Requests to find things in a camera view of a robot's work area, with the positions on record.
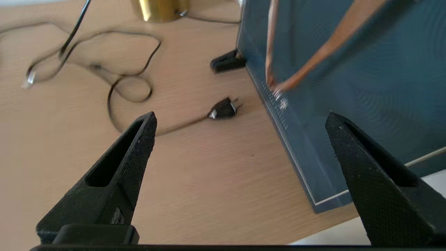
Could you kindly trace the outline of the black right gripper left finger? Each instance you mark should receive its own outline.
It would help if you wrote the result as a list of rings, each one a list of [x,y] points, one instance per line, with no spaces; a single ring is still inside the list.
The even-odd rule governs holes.
[[[70,224],[129,225],[156,129],[155,113],[139,116],[40,220],[41,244],[52,243]]]

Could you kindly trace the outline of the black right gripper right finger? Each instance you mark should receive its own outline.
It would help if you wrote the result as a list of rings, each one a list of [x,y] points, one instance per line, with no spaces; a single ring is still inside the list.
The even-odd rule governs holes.
[[[325,122],[372,246],[445,246],[446,200],[352,121]]]

